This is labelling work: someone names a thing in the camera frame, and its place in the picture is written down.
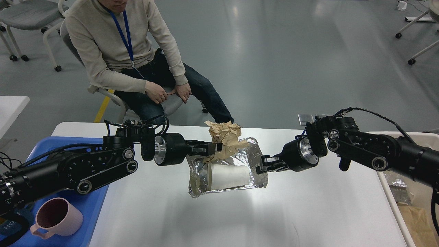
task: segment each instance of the caster wheel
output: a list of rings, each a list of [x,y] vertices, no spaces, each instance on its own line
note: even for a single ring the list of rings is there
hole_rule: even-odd
[[[11,56],[9,57],[9,60],[11,60],[11,61],[13,61],[13,62],[16,62],[16,61],[18,61],[18,58],[17,58],[16,55],[11,55]]]

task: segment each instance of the white paper cup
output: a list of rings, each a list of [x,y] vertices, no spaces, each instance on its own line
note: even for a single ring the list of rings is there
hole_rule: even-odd
[[[250,172],[246,166],[209,164],[207,184],[209,190],[242,187],[250,182]]]
[[[30,227],[32,235],[48,239],[54,234],[69,236],[79,230],[83,222],[82,213],[66,199],[57,197],[45,202],[35,216],[35,224]]]

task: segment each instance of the man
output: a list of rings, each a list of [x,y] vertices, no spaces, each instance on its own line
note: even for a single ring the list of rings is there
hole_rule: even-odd
[[[168,94],[162,86],[172,86],[169,94],[177,93],[184,103],[194,95],[217,123],[233,122],[210,81],[181,61],[153,0],[77,0],[65,16],[91,83],[116,90],[142,120],[163,115],[160,103]],[[148,31],[161,48],[156,52]]]

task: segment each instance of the blue tray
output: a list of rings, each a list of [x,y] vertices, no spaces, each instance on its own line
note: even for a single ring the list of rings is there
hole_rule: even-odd
[[[78,137],[47,137],[40,142],[32,150],[28,159],[32,159],[42,153],[50,151],[61,146],[75,144],[75,143],[90,143],[101,144],[102,138],[78,138]],[[53,235],[47,240],[42,240],[38,236],[34,236],[28,231],[13,247],[86,247],[91,240],[91,236],[96,226],[97,218],[104,203],[105,194],[107,193],[108,185],[97,189],[87,195],[79,195],[72,190],[64,190],[43,198],[35,202],[32,213],[35,214],[40,206],[48,200],[55,197],[62,197],[75,206],[84,216],[81,228],[70,236]]]

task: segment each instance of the hand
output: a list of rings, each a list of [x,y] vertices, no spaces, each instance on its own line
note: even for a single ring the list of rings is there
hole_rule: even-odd
[[[177,95],[183,100],[185,104],[187,103],[189,96],[192,95],[191,87],[189,86],[189,83],[183,85],[175,85],[175,88],[171,92],[169,92],[168,95],[174,93],[177,93]]]
[[[151,81],[147,81],[145,84],[145,94],[156,104],[160,104],[168,98],[166,91]]]

